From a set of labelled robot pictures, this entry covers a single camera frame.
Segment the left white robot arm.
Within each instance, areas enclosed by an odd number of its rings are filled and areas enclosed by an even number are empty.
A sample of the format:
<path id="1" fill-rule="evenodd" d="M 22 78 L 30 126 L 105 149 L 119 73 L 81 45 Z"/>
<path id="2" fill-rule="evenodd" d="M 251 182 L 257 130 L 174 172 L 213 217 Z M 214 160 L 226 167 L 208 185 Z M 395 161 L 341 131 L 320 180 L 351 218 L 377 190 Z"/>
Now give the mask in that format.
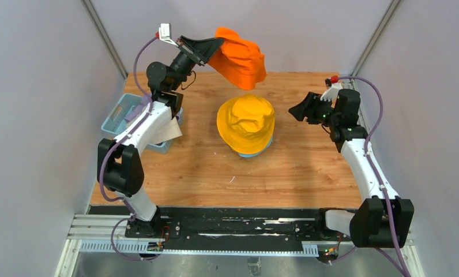
<path id="1" fill-rule="evenodd" d="M 178 88 L 191 76 L 195 66 L 205 66 L 223 45 L 223 38 L 193 40 L 180 36 L 166 40 L 179 49 L 170 65 L 152 62 L 146 69 L 148 100 L 138 118 L 114 139 L 102 139 L 97 149 L 97 181 L 102 194 L 106 190 L 122 201 L 130 211 L 128 226 L 147 238 L 161 233 L 160 208 L 143 189 L 144 169 L 141 155 L 155 134 L 179 112 L 183 95 Z"/>

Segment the orange bucket hat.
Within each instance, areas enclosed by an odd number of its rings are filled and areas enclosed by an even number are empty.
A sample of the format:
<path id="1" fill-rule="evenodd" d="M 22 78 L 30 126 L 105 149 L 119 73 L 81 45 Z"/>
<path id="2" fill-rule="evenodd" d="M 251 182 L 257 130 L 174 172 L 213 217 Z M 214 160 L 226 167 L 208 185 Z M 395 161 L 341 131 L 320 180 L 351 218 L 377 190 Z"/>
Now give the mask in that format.
<path id="1" fill-rule="evenodd" d="M 265 55 L 258 44 L 242 39 L 237 32 L 226 27 L 217 28 L 215 37 L 222 38 L 223 44 L 208 62 L 214 70 L 244 90 L 252 90 L 265 80 Z"/>

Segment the teal bucket hat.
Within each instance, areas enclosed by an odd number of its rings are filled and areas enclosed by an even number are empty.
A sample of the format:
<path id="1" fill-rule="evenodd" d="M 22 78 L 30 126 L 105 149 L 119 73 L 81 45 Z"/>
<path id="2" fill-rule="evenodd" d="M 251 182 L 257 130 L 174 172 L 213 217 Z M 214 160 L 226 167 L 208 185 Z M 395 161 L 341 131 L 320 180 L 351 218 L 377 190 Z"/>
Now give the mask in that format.
<path id="1" fill-rule="evenodd" d="M 252 158 L 252 157 L 255 157 L 255 156 L 258 156 L 259 154 L 263 153 L 263 151 L 265 151 L 268 147 L 271 146 L 273 142 L 273 138 L 271 138 L 269 140 L 269 142 L 267 143 L 267 145 L 260 151 L 258 152 L 255 152 L 255 153 L 252 153 L 252 154 L 243 154 L 243 153 L 240 153 L 240 152 L 237 152 L 237 154 L 241 157 L 241 158 Z"/>

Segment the yellow bucket hat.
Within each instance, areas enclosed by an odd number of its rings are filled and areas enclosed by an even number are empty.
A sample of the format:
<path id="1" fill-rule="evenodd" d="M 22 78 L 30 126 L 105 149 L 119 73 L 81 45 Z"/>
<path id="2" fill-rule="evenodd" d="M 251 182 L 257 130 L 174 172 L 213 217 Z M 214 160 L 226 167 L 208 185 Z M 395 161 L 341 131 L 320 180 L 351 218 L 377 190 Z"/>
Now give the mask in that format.
<path id="1" fill-rule="evenodd" d="M 275 111 L 263 97 L 245 94 L 224 102 L 217 112 L 220 137 L 235 152 L 252 154 L 273 138 Z"/>

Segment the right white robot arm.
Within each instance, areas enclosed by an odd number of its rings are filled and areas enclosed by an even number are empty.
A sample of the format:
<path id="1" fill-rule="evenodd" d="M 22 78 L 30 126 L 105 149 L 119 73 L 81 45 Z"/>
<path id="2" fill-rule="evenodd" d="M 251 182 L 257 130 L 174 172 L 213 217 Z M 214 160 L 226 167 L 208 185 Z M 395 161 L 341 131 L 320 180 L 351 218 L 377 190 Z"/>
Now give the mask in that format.
<path id="1" fill-rule="evenodd" d="M 410 199 L 398 195 L 376 164 L 368 133 L 358 123 L 360 104 L 358 91 L 340 89 L 335 102 L 309 92 L 288 110 L 297 121 L 329 128 L 330 139 L 347 161 L 362 198 L 355 212 L 321 208 L 314 231 L 324 241 L 340 232 L 358 248 L 402 248 L 415 208 Z"/>

